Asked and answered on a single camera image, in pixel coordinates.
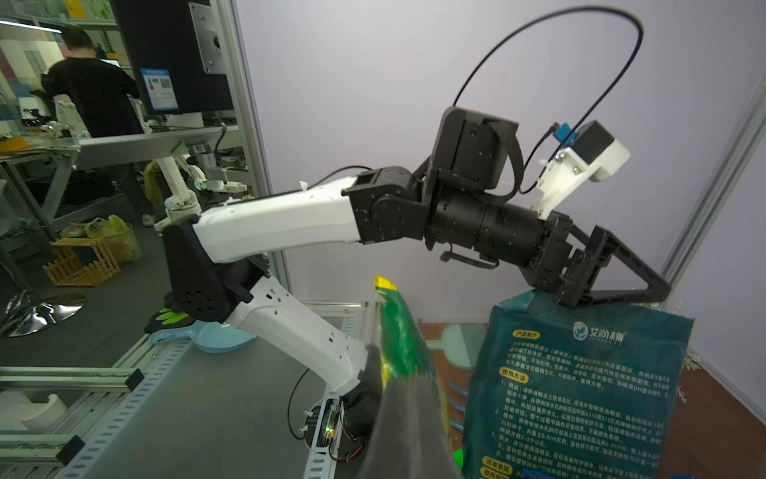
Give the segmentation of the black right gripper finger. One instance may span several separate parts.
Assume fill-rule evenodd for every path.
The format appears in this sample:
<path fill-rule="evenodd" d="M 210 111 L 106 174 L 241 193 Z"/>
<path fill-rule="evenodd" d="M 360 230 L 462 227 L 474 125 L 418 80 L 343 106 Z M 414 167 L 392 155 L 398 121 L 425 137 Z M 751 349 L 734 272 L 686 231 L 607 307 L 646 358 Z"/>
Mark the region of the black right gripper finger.
<path fill-rule="evenodd" d="M 383 387 L 358 478 L 459 478 L 449 440 L 446 395 L 430 355 L 424 368 Z"/>

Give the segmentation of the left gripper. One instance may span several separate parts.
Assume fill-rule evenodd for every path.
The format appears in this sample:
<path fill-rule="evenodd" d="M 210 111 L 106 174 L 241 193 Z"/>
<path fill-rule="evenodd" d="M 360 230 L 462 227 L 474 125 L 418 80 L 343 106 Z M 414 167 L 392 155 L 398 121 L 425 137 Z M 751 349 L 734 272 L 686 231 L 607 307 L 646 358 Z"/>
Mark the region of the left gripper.
<path fill-rule="evenodd" d="M 570 235 L 582 243 L 572 257 Z M 616 235 L 601 227 L 586 234 L 559 213 L 543 221 L 536 253 L 521 272 L 531 287 L 565 307 L 661 303 L 670 294 L 670 283 Z"/>

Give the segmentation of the dark green soil bag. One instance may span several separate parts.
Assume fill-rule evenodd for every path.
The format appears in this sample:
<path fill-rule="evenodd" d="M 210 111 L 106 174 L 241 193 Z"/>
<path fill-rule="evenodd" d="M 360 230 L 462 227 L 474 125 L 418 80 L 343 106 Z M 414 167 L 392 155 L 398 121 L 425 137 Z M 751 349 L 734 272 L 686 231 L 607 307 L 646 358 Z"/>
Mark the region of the dark green soil bag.
<path fill-rule="evenodd" d="M 466 478 L 653 478 L 693 322 L 642 305 L 495 305 L 464 418 Z"/>

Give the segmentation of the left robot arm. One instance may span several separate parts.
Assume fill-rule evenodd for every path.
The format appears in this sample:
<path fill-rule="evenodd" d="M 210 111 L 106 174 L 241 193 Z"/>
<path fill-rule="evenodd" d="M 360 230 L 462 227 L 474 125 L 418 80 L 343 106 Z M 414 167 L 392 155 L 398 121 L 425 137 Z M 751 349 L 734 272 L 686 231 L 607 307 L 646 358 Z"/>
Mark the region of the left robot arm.
<path fill-rule="evenodd" d="M 355 437 L 371 434 L 383 395 L 378 347 L 342 335 L 292 297 L 265 253 L 324 243 L 422 241 L 478 253 L 476 267 L 515 265 L 527 283 L 566 307 L 655 303 L 669 283 L 614 234 L 577 228 L 558 206 L 587 181 L 612 177 L 628 150 L 600 123 L 564 138 L 530 208 L 495 194 L 504 167 L 522 183 L 516 123 L 451 107 L 416 171 L 371 170 L 264 199 L 218 206 L 170 225 L 163 243 L 170 307 L 196 321 L 256 335 L 315 372 L 336 392 Z"/>

